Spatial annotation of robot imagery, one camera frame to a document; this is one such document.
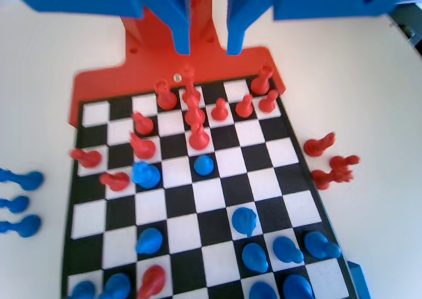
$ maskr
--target chessboard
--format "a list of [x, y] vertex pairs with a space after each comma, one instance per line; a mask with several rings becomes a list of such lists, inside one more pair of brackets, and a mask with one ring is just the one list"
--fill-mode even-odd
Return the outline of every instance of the chessboard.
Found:
[[[316, 299], [357, 299], [345, 259], [315, 259], [303, 245], [304, 235], [313, 230], [337, 241], [281, 98], [269, 114], [259, 110], [263, 97], [255, 95], [251, 116], [245, 119], [235, 112], [244, 95], [252, 93], [255, 77], [195, 84], [210, 136], [200, 151], [188, 142], [191, 131], [183, 119], [187, 111], [181, 99], [183, 86], [172, 89], [178, 100], [170, 111], [160, 109], [153, 92], [81, 105], [75, 147], [98, 150], [103, 160], [91, 169], [78, 162], [73, 166], [62, 296], [82, 280], [92, 281], [99, 293], [110, 276], [125, 273], [133, 285], [129, 298], [135, 299], [144, 272], [160, 265], [166, 285], [153, 298], [248, 298], [252, 284], [265, 281], [282, 299], [285, 278], [299, 274], [310, 282]], [[276, 88], [272, 79], [270, 88]], [[211, 117], [218, 98], [227, 100], [229, 115], [223, 122]], [[119, 171], [131, 175], [138, 160], [129, 144], [129, 132], [135, 131], [133, 112], [154, 122], [147, 139], [157, 151], [147, 162], [158, 168], [162, 179], [152, 189], [131, 182], [114, 192], [99, 177]], [[193, 168], [201, 154], [215, 164], [208, 176]], [[250, 238], [231, 225], [238, 207], [250, 208], [258, 216]], [[154, 255], [139, 255], [135, 244], [147, 228], [163, 234], [163, 246]], [[272, 242], [278, 236], [296, 243], [304, 255], [302, 263], [277, 259]], [[241, 254], [250, 242], [265, 250], [267, 273], [244, 266]]]

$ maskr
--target black square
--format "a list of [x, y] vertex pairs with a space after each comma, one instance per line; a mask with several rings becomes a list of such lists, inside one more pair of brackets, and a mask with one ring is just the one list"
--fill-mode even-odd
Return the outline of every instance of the black square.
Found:
[[221, 179], [226, 206], [252, 202], [253, 194], [247, 174]]
[[132, 166], [134, 161], [131, 144], [125, 143], [108, 148], [108, 169]]
[[214, 150], [230, 149], [239, 146], [239, 139], [234, 125], [221, 126], [211, 129]]
[[206, 287], [204, 262], [200, 248], [170, 256], [173, 293], [180, 294]]
[[241, 281], [228, 282], [208, 288], [210, 299], [243, 299]]
[[124, 119], [132, 116], [132, 98], [116, 98], [110, 103], [110, 121], [114, 119]]
[[107, 200], [105, 219], [107, 231], [135, 225], [135, 196]]
[[167, 233], [167, 221], [159, 221], [154, 223], [148, 223], [140, 225], [136, 228], [136, 236], [139, 239], [139, 236], [142, 232], [144, 232], [147, 228], [156, 228], [163, 234], [163, 244], [161, 248], [154, 254], [147, 255], [147, 254], [138, 254], [138, 261], [142, 261], [144, 259], [158, 257], [167, 255], [169, 253], [169, 242], [168, 242], [168, 233]]
[[289, 214], [282, 197], [255, 201], [255, 205], [264, 233], [291, 228]]
[[187, 156], [185, 134], [176, 134], [160, 137], [162, 159]]
[[282, 193], [294, 193], [308, 190], [299, 164], [281, 166], [274, 169]]
[[78, 130], [78, 139], [76, 147], [84, 149], [86, 147], [94, 147], [107, 144], [107, 124], [80, 127]]
[[229, 218], [226, 209], [198, 214], [202, 246], [231, 241]]
[[241, 150], [248, 172], [272, 167], [270, 154], [265, 144], [242, 147]]
[[167, 217], [173, 218], [196, 212], [192, 185], [182, 185], [164, 191], [166, 193]]

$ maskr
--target blue pawn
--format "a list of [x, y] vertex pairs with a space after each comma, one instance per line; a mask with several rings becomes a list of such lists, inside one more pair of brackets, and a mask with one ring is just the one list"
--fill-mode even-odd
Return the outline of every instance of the blue pawn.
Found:
[[201, 155], [195, 160], [193, 168], [201, 176], [207, 176], [214, 170], [214, 162], [210, 157]]
[[163, 234], [156, 228], [147, 228], [139, 236], [136, 243], [136, 252], [138, 254], [152, 255], [156, 253], [163, 244]]
[[249, 243], [243, 248], [242, 260], [245, 266], [252, 271], [265, 273], [268, 270], [265, 252], [256, 243]]
[[276, 292], [266, 282], [258, 281], [249, 291], [249, 299], [277, 299]]
[[313, 299], [312, 288], [305, 277], [289, 275], [283, 283], [285, 299]]
[[133, 164], [132, 180], [144, 189], [151, 189], [160, 182], [160, 171], [154, 165], [147, 162], [135, 162]]
[[284, 263], [291, 263], [294, 261], [299, 264], [303, 261], [303, 253], [296, 248], [295, 243], [285, 236], [279, 236], [272, 244], [272, 250], [276, 257]]
[[29, 206], [29, 198], [19, 195], [13, 200], [0, 199], [0, 208], [8, 208], [12, 213], [24, 212]]
[[29, 172], [24, 175], [12, 173], [10, 170], [0, 168], [0, 182], [15, 182], [25, 191], [38, 189], [44, 182], [41, 172]]
[[67, 299], [94, 299], [95, 286], [90, 281], [79, 282], [72, 290], [72, 294]]
[[304, 243], [307, 251], [314, 258], [339, 258], [342, 254], [336, 244], [329, 242], [322, 233], [317, 231], [306, 234]]
[[0, 233], [7, 231], [16, 231], [23, 238], [29, 238], [35, 235], [41, 226], [41, 218], [38, 215], [27, 215], [18, 223], [7, 221], [0, 222]]
[[256, 214], [251, 209], [238, 208], [231, 217], [231, 223], [236, 231], [250, 238], [256, 227]]
[[126, 299], [131, 293], [131, 281], [125, 274], [110, 277], [98, 299]]

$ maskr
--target white table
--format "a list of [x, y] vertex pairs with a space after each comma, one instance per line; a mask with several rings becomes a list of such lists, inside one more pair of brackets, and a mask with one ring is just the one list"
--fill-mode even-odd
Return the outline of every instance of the white table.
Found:
[[[227, 42], [225, 0], [214, 0]], [[0, 236], [0, 296], [57, 299], [71, 175], [67, 124], [73, 75], [120, 63], [118, 18], [38, 14], [22, 4], [0, 11], [0, 167], [39, 169], [31, 196], [42, 216], [30, 239]], [[355, 180], [322, 200], [348, 260], [362, 265], [374, 299], [420, 298], [422, 235], [422, 60], [387, 17], [272, 22], [268, 11], [246, 46], [268, 46], [287, 90], [283, 101], [299, 142], [337, 133], [311, 169], [335, 154], [358, 154]], [[1, 197], [22, 193], [1, 184]], [[18, 220], [0, 211], [0, 219]]]

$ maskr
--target white square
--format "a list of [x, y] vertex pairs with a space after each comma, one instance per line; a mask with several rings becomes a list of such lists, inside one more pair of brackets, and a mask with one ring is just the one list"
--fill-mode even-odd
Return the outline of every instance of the white square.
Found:
[[296, 226], [321, 222], [317, 206], [309, 190], [290, 193], [284, 195], [283, 198], [287, 212], [289, 213], [291, 225], [294, 228]]
[[252, 286], [256, 282], [259, 282], [259, 281], [269, 284], [274, 289], [274, 292], [276, 293], [277, 298], [280, 299], [280, 295], [278, 294], [278, 290], [277, 290], [276, 280], [274, 278], [273, 273], [267, 273], [263, 275], [258, 275], [258, 276], [242, 279], [241, 283], [242, 283], [243, 295], [245, 298], [249, 298], [249, 292], [251, 291]]
[[131, 118], [110, 121], [108, 122], [107, 144], [129, 143], [131, 132], [133, 132], [133, 120]]
[[189, 158], [179, 157], [163, 160], [163, 183], [165, 188], [192, 183]]
[[298, 163], [297, 155], [289, 137], [266, 142], [273, 167]]
[[305, 263], [303, 261], [302, 263], [299, 263], [299, 264], [296, 264], [294, 261], [292, 261], [291, 263], [284, 263], [283, 261], [280, 261], [277, 258], [272, 248], [272, 244], [274, 243], [274, 240], [280, 236], [285, 236], [286, 238], [289, 238], [295, 243], [296, 247], [299, 248], [299, 244], [297, 243], [297, 240], [296, 240], [295, 231], [293, 231], [292, 228], [286, 228], [285, 230], [281, 230], [281, 231], [265, 233], [264, 239], [265, 239], [266, 249], [268, 250], [268, 254], [270, 256], [272, 270], [281, 271], [282, 269], [289, 269], [292, 267], [304, 265]]
[[224, 89], [229, 103], [242, 101], [243, 97], [249, 94], [246, 80], [226, 81]]
[[219, 178], [194, 182], [192, 187], [197, 213], [226, 207], [222, 183]]
[[245, 207], [248, 208], [250, 210], [253, 210], [253, 212], [255, 212], [256, 214], [256, 227], [252, 232], [252, 236], [257, 236], [257, 235], [261, 235], [262, 234], [262, 227], [261, 227], [261, 222], [259, 221], [259, 216], [258, 216], [258, 211], [256, 210], [256, 205], [255, 202], [248, 202], [248, 203], [243, 203], [241, 205], [232, 205], [231, 207], [227, 207], [227, 216], [229, 217], [229, 222], [230, 222], [230, 230], [231, 230], [231, 236], [233, 237], [233, 240], [240, 240], [242, 238], [247, 238], [246, 234], [241, 234], [238, 233], [238, 231], [236, 231], [233, 227], [233, 223], [231, 222], [231, 217], [233, 216], [233, 213], [241, 207]]
[[82, 125], [85, 127], [106, 124], [109, 120], [110, 103], [107, 101], [84, 105]]
[[270, 113], [262, 112], [259, 109], [259, 102], [262, 99], [265, 99], [265, 98], [266, 98], [266, 96], [258, 96], [256, 98], [252, 99], [252, 105], [253, 105], [253, 108], [255, 109], [256, 117], [259, 118], [259, 119], [269, 119], [271, 117], [281, 116], [280, 109], [277, 105], [277, 101], [274, 101], [276, 103], [276, 108], [274, 110], [272, 110]]
[[[203, 107], [205, 107], [205, 103], [204, 103], [204, 95], [202, 94], [202, 88], [201, 88], [200, 86], [196, 86], [196, 87], [195, 87], [195, 90], [196, 90], [196, 91], [199, 91], [199, 93], [200, 93], [199, 108], [203, 108]], [[181, 106], [181, 109], [182, 109], [183, 111], [185, 111], [185, 110], [187, 110], [187, 109], [188, 109], [187, 104], [185, 103], [185, 101], [183, 101], [183, 98], [182, 98], [182, 95], [183, 95], [184, 91], [185, 91], [185, 89], [180, 89], [180, 90], [179, 90], [179, 96], [180, 96], [180, 106]]]
[[134, 96], [132, 98], [132, 109], [133, 112], [139, 112], [143, 116], [155, 116], [157, 115], [157, 98], [156, 95], [145, 94], [143, 96]]
[[170, 254], [201, 247], [196, 213], [169, 218], [167, 231]]
[[137, 193], [135, 196], [136, 225], [158, 222], [167, 218], [164, 189]]
[[85, 168], [78, 162], [78, 176], [83, 177], [87, 175], [100, 174], [107, 170], [108, 163], [108, 146], [90, 147], [89, 149], [83, 149], [86, 152], [96, 150], [101, 154], [101, 162], [94, 168]]
[[226, 125], [231, 125], [231, 124], [234, 123], [233, 115], [231, 114], [230, 106], [227, 102], [226, 102], [226, 109], [228, 110], [228, 115], [227, 115], [226, 119], [224, 121], [217, 121], [216, 119], [213, 119], [211, 112], [212, 112], [212, 109], [214, 109], [215, 106], [216, 106], [215, 104], [209, 104], [209, 105], [205, 106], [206, 115], [208, 117], [208, 122], [210, 124], [210, 127], [226, 126]]
[[261, 126], [257, 119], [235, 123], [240, 146], [249, 146], [265, 142]]
[[282, 195], [273, 168], [248, 172], [248, 178], [255, 201], [280, 197]]
[[240, 147], [217, 150], [216, 160], [221, 178], [246, 174], [245, 161]]
[[103, 236], [103, 269], [134, 263], [136, 226], [106, 231]]
[[173, 294], [173, 283], [171, 278], [171, 262], [170, 256], [159, 256], [136, 263], [136, 289], [140, 289], [142, 286], [142, 278], [148, 268], [151, 266], [158, 265], [166, 272], [166, 283], [164, 284], [163, 290], [159, 294], [151, 296], [151, 299], [160, 299], [170, 297]]
[[232, 241], [202, 248], [207, 287], [240, 279]]
[[106, 229], [106, 201], [82, 203], [73, 207], [72, 238], [83, 238]]
[[70, 296], [73, 288], [81, 281], [90, 281], [94, 284], [96, 293], [100, 294], [103, 290], [103, 271], [90, 271], [89, 273], [72, 275], [67, 278], [67, 294]]
[[208, 145], [204, 149], [201, 149], [201, 150], [193, 149], [191, 144], [189, 144], [189, 137], [191, 137], [192, 131], [189, 130], [189, 131], [185, 132], [186, 144], [187, 144], [187, 154], [189, 156], [202, 155], [202, 154], [207, 154], [209, 152], [214, 152], [214, 144], [212, 143], [211, 130], [210, 130], [209, 127], [205, 127], [204, 130], [205, 130], [205, 133], [207, 133], [208, 136], [210, 137], [210, 142], [208, 143]]
[[337, 259], [306, 265], [316, 299], [342, 299], [349, 296]]
[[158, 114], [158, 133], [160, 136], [185, 132], [181, 110], [166, 111]]

